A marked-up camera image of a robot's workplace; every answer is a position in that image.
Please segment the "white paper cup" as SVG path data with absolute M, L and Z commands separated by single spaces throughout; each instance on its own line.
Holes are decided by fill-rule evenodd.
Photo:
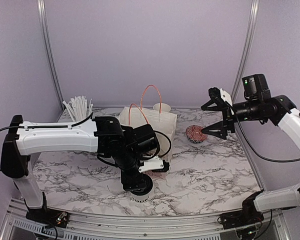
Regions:
M 148 200 L 150 194 L 152 193 L 152 190 L 147 190 L 145 192 L 140 192 L 140 191 L 131 191 L 131 197 L 139 203 L 145 202 Z

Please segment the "paper takeout bag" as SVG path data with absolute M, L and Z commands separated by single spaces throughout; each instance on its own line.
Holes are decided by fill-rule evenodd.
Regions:
M 162 102 L 160 91 L 158 93 L 158 103 Z M 170 112 L 159 112 L 143 106 L 143 100 L 139 105 L 131 104 L 124 107 L 118 116 L 121 125 L 137 128 L 149 124 L 158 138 L 160 152 L 158 157 L 163 158 L 171 165 L 173 141 L 175 137 L 177 115 Z

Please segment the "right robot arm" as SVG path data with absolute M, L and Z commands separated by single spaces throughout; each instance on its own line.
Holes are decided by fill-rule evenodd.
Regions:
M 300 150 L 300 111 L 285 95 L 272 96 L 265 78 L 259 73 L 242 78 L 244 102 L 233 103 L 231 95 L 224 89 L 212 87 L 208 90 L 210 100 L 201 106 L 203 111 L 222 113 L 222 121 L 202 129 L 202 133 L 226 139 L 235 132 L 235 124 L 244 121 L 271 121 L 279 127 Z M 300 161 L 288 159 L 287 163 Z M 300 183 L 274 191 L 260 191 L 246 198 L 237 219 L 248 224 L 257 213 L 272 209 L 300 207 Z

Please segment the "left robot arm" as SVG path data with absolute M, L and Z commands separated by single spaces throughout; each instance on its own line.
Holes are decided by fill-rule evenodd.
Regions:
M 32 154 L 43 152 L 79 151 L 96 153 L 97 158 L 112 158 L 121 170 L 125 191 L 146 195 L 151 191 L 151 180 L 144 172 L 164 168 L 159 141 L 151 125 L 138 128 L 123 126 L 111 116 L 89 116 L 77 123 L 33 123 L 13 117 L 8 128 L 1 156 L 1 171 L 12 178 L 25 199 L 29 210 L 41 222 L 49 222 L 53 212 L 46 206 L 45 196 L 32 174 Z

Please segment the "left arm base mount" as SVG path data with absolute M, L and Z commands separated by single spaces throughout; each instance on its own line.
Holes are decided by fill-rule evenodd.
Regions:
M 26 205 L 28 211 L 26 219 L 52 225 L 55 227 L 66 228 L 69 220 L 69 213 L 63 210 L 56 210 L 47 207 L 47 200 L 45 193 L 43 193 L 43 205 L 41 208 L 34 209 L 29 208 Z

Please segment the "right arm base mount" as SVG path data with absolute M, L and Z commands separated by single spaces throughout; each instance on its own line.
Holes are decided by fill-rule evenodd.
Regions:
M 242 202 L 241 210 L 221 214 L 217 219 L 218 223 L 226 230 L 262 222 L 264 216 L 256 210 L 253 200 L 248 197 Z

